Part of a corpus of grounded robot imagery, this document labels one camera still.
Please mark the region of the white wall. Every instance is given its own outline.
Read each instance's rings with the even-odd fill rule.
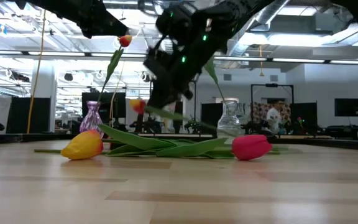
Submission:
[[[278,68],[263,69],[264,77],[260,76],[260,69],[229,69],[223,70],[216,68],[219,86],[222,89],[223,96],[226,98],[238,98],[240,103],[251,102],[251,84],[271,83],[270,75],[278,75],[278,84],[285,84],[285,73]],[[224,81],[223,74],[231,74],[232,81]],[[282,88],[254,87],[254,101],[260,101],[261,98],[291,98],[291,95]],[[220,98],[219,90],[214,84],[212,78],[204,72],[201,74],[197,84],[196,96],[196,118],[201,118],[201,104],[215,103],[214,98]],[[185,100],[185,114],[187,117],[194,114],[194,98],[190,101]]]
[[[295,103],[317,101],[318,124],[348,125],[349,118],[335,117],[335,98],[358,98],[358,65],[299,65],[286,74],[295,87]],[[358,125],[358,118],[350,118]]]

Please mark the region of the glass vase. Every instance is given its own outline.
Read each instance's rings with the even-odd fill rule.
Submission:
[[[227,138],[225,144],[231,144],[235,137],[243,133],[240,121],[236,116],[237,107],[236,101],[226,101],[226,104],[223,103],[223,114],[218,121],[216,133],[218,138]]]
[[[86,105],[88,106],[88,113],[81,122],[80,132],[97,130],[98,133],[100,133],[100,138],[103,138],[104,133],[98,126],[99,124],[103,124],[99,115],[100,103],[97,101],[87,101]]]

